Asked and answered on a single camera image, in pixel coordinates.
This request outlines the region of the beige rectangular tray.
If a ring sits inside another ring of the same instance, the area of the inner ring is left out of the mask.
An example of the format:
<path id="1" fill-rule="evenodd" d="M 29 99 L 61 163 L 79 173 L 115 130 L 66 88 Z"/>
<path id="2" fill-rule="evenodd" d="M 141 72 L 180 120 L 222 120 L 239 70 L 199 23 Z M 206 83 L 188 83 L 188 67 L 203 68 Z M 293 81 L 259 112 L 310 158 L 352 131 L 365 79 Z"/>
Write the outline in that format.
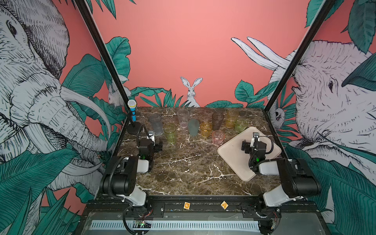
<path id="1" fill-rule="evenodd" d="M 256 176 L 256 173 L 249 167 L 250 154 L 242 150 L 241 146 L 243 141 L 253 144 L 253 134 L 256 132 L 260 135 L 259 140 L 266 144 L 267 152 L 270 151 L 271 147 L 273 146 L 273 150 L 271 153 L 266 154 L 265 158 L 267 160 L 277 158 L 282 153 L 281 148 L 274 143 L 272 138 L 266 137 L 261 131 L 253 126 L 247 128 L 245 131 L 230 139 L 217 150 L 222 159 L 244 182 L 250 181 Z"/>

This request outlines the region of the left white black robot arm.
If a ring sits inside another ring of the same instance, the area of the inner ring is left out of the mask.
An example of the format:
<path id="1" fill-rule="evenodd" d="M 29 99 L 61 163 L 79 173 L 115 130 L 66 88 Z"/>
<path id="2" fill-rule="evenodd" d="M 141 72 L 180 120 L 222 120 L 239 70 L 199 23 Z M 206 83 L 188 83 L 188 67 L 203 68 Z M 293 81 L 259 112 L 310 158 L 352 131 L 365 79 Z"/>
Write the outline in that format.
<path id="1" fill-rule="evenodd" d="M 138 155 L 111 158 L 100 181 L 99 194 L 128 202 L 131 206 L 147 206 L 147 193 L 136 186 L 136 178 L 138 173 L 152 170 L 155 153 L 162 151 L 163 142 L 142 139 L 139 144 Z"/>

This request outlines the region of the clear tall glass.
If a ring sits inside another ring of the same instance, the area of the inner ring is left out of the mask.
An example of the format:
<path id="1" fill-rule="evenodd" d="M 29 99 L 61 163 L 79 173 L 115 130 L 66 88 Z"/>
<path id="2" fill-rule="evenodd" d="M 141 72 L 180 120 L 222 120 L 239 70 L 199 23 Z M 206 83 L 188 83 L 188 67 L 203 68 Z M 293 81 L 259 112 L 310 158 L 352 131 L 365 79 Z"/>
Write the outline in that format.
<path id="1" fill-rule="evenodd" d="M 177 112 L 177 115 L 180 127 L 183 129 L 187 128 L 190 119 L 189 111 L 186 108 L 182 108 Z"/>

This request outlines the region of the light green translucent glass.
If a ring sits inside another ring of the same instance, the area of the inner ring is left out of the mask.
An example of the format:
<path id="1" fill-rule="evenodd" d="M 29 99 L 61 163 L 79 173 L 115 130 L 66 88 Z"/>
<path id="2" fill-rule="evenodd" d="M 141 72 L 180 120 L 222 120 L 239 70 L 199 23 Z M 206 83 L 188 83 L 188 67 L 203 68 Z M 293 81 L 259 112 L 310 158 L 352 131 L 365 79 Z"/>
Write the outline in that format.
<path id="1" fill-rule="evenodd" d="M 164 133 L 166 135 L 167 142 L 174 145 L 176 143 L 176 125 L 174 123 L 167 123 L 164 126 Z"/>

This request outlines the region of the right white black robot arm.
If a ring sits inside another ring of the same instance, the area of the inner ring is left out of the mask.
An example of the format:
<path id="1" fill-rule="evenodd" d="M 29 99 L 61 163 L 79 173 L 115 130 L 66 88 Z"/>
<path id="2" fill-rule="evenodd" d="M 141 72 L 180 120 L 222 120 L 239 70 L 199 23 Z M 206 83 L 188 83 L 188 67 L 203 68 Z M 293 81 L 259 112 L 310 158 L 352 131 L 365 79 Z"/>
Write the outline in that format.
<path id="1" fill-rule="evenodd" d="M 250 155 L 248 166 L 255 174 L 277 175 L 281 184 L 259 197 L 259 206 L 274 208 L 294 200 L 299 200 L 321 193 L 321 185 L 302 158 L 266 159 L 267 144 L 255 137 L 252 142 L 244 140 L 241 150 Z"/>

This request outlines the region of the grey-blue translucent glass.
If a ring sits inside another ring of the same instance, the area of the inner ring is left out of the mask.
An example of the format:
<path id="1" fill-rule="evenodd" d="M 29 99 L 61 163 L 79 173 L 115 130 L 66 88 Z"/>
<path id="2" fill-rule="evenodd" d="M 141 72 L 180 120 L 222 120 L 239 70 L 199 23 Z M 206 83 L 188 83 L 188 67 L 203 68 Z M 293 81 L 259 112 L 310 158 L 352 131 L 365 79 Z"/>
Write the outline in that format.
<path id="1" fill-rule="evenodd" d="M 163 134 L 163 122 L 162 117 L 159 114 L 152 114 L 149 117 L 149 122 L 151 123 L 151 126 L 154 130 L 154 133 L 156 136 Z"/>

